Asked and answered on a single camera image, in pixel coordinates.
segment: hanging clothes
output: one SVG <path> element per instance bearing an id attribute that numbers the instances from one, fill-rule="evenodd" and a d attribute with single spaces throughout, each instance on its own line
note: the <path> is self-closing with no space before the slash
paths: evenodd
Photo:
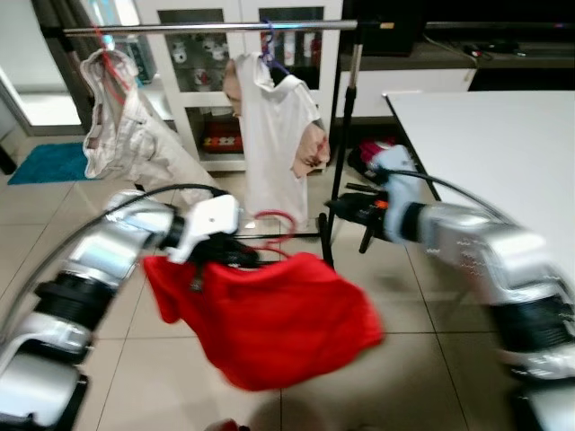
<path id="1" fill-rule="evenodd" d="M 306 175 L 327 163 L 330 148 L 305 83 L 293 75 L 274 85 L 261 53 L 231 60 L 224 91 L 240 117 L 246 162 L 244 206 L 254 215 L 277 209 L 307 225 Z"/>
<path id="2" fill-rule="evenodd" d="M 131 58 L 99 49 L 82 62 L 81 71 L 95 99 L 92 128 L 84 140 L 86 178 L 122 178 L 146 188 L 183 182 L 217 187 L 138 90 Z M 205 190 L 181 194 L 189 205 L 211 197 Z"/>
<path id="3" fill-rule="evenodd" d="M 162 319 L 183 319 L 208 360 L 248 391 L 286 388 L 381 342 L 364 292 L 309 253 L 255 271 L 143 259 Z M 201 291 L 196 286 L 201 279 Z"/>

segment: blue hanger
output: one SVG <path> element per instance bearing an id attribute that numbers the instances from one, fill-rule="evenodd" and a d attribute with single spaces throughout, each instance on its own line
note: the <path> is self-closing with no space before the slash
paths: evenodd
<path id="1" fill-rule="evenodd" d="M 263 60 L 263 64 L 270 69 L 272 67 L 276 67 L 279 70 L 281 70 L 284 74 L 289 75 L 289 71 L 281 63 L 279 63 L 279 61 L 276 60 L 274 56 L 272 56 L 270 53 L 269 44 L 273 41 L 275 33 L 273 30 L 273 25 L 271 25 L 270 20 L 265 19 L 263 21 L 270 26 L 270 38 L 266 39 L 266 43 L 263 45 L 261 50 L 261 59 Z"/>

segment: white t-shirt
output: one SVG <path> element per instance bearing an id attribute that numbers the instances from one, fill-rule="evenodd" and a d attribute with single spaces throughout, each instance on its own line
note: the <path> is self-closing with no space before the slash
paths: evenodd
<path id="1" fill-rule="evenodd" d="M 307 85 L 293 75 L 278 85 L 260 53 L 235 60 L 242 89 L 243 151 L 246 162 L 245 209 L 254 215 L 266 209 L 285 211 L 296 227 L 307 226 L 307 179 L 292 167 L 305 128 L 320 118 Z"/>

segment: white table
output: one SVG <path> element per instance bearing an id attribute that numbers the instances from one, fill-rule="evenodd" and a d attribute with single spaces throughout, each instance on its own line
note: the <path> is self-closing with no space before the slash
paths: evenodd
<path id="1" fill-rule="evenodd" d="M 469 189 L 548 242 L 575 285 L 575 92 L 390 95 L 425 171 Z M 436 187 L 442 201 L 470 205 Z"/>

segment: black cable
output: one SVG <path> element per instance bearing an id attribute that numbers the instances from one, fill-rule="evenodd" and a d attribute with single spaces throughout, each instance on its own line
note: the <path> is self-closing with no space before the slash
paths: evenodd
<path id="1" fill-rule="evenodd" d="M 438 177 L 433 177 L 433 176 L 428 175 L 426 173 L 419 173 L 419 172 L 414 172 L 414 171 L 395 171 L 395 170 L 391 170 L 391 169 L 386 169 L 385 173 L 388 173 L 388 174 L 392 173 L 395 175 L 404 175 L 407 177 L 415 177 L 415 178 L 420 178 L 422 180 L 436 182 L 437 184 L 440 184 L 444 187 L 447 187 L 448 189 L 452 189 L 453 191 L 456 191 L 457 193 L 465 196 L 466 198 L 472 200 L 473 202 L 481 205 L 482 207 L 487 209 L 490 213 L 492 213 L 495 217 L 497 217 L 501 222 L 506 223 L 506 224 L 517 224 L 513 221 L 513 219 L 511 217 L 509 217 L 508 215 L 506 215 L 502 211 L 498 210 L 498 208 L 494 207 L 492 204 L 489 204 L 488 202 L 484 201 L 483 199 L 475 196 L 470 191 L 462 189 L 461 187 L 458 187 L 449 181 L 441 180 Z"/>
<path id="2" fill-rule="evenodd" d="M 2 323 L 2 326 L 0 327 L 0 343 L 3 343 L 5 340 L 5 337 L 8 335 L 8 329 L 11 326 L 11 321 L 13 320 L 13 318 L 15 317 L 16 312 L 18 311 L 19 305 L 20 303 L 23 301 L 24 297 L 29 294 L 32 290 L 32 288 L 34 287 L 34 283 L 36 282 L 36 279 L 40 276 L 40 274 L 42 274 L 46 268 L 48 267 L 48 265 L 50 263 L 52 263 L 54 261 L 54 259 L 68 246 L 70 245 L 72 242 L 74 242 L 75 240 L 77 240 L 80 235 L 82 235 L 83 233 L 85 233 L 88 229 L 93 228 L 94 226 L 96 226 L 103 218 L 110 216 L 112 213 L 115 213 L 116 211 L 127 207 L 129 205 L 132 205 L 135 202 L 138 202 L 139 200 L 148 198 L 150 196 L 153 195 L 157 195 L 160 193 L 164 193 L 165 191 L 171 191 L 171 190 L 182 190 L 182 189 L 201 189 L 201 190 L 207 190 L 209 191 L 214 198 L 218 197 L 218 196 L 222 196 L 222 195 L 226 195 L 228 194 L 226 191 L 223 191 L 221 189 L 217 189 L 215 187 L 211 187 L 211 186 L 206 186 L 204 184 L 193 184 L 193 183 L 187 183 L 187 184 L 173 184 L 171 186 L 164 186 L 164 187 L 160 187 L 159 189 L 154 189 L 154 190 L 150 190 L 147 191 L 146 193 L 143 193 L 141 195 L 135 196 L 132 199 L 128 199 L 126 202 L 121 203 L 120 205 L 118 205 L 117 207 L 114 207 L 112 209 L 109 209 L 107 211 L 104 211 L 103 213 L 101 213 L 100 215 L 96 216 L 95 218 L 93 218 L 92 220 L 90 220 L 89 222 L 83 224 L 82 226 L 80 226 L 78 229 L 76 229 L 73 233 L 71 233 L 70 235 L 68 235 L 67 238 L 65 238 L 64 241 L 62 241 L 56 248 L 54 248 L 49 254 L 48 256 L 46 256 L 46 258 L 44 258 L 44 260 L 38 265 L 38 267 L 36 267 L 36 269 L 34 269 L 34 271 L 28 276 L 28 278 L 26 279 L 26 281 L 24 282 L 24 284 L 22 285 L 20 292 L 18 292 L 18 294 L 16 295 L 16 297 L 13 299 L 12 301 L 12 305 L 10 306 L 10 308 L 8 309 L 8 313 L 4 319 L 4 322 Z"/>

